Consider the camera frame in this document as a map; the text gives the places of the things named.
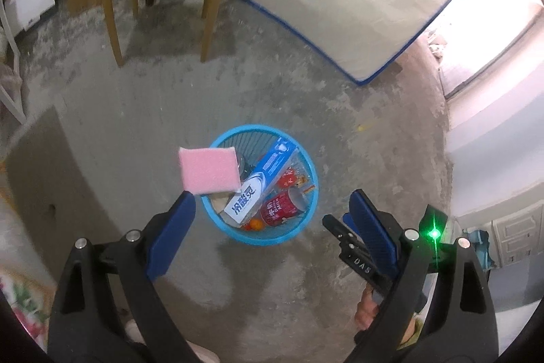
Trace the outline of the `person's right hand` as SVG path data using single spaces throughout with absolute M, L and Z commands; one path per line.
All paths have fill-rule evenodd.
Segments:
M 367 331 L 379 313 L 379 305 L 373 300 L 373 288 L 366 285 L 357 305 L 357 310 L 354 315 L 354 322 L 359 331 Z M 413 345 L 420 337 L 422 328 L 421 319 L 413 316 L 408 324 L 403 338 L 401 339 L 399 349 Z

